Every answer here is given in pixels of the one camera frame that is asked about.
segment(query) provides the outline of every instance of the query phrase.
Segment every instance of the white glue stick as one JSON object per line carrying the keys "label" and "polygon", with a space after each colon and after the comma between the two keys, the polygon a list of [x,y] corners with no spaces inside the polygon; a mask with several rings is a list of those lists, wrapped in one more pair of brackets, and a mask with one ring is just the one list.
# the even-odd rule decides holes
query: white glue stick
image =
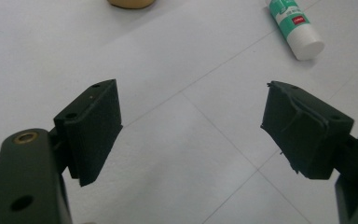
{"label": "white glue stick", "polygon": [[266,0],[269,12],[300,61],[315,58],[324,50],[324,42],[295,0]]}

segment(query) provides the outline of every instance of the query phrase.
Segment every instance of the glue stick cap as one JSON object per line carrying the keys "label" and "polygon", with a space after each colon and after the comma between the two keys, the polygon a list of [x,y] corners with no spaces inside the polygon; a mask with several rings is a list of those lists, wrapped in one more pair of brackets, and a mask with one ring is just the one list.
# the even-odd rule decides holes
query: glue stick cap
{"label": "glue stick cap", "polygon": [[324,50],[324,42],[311,24],[303,24],[287,36],[287,43],[300,61],[315,58]]}

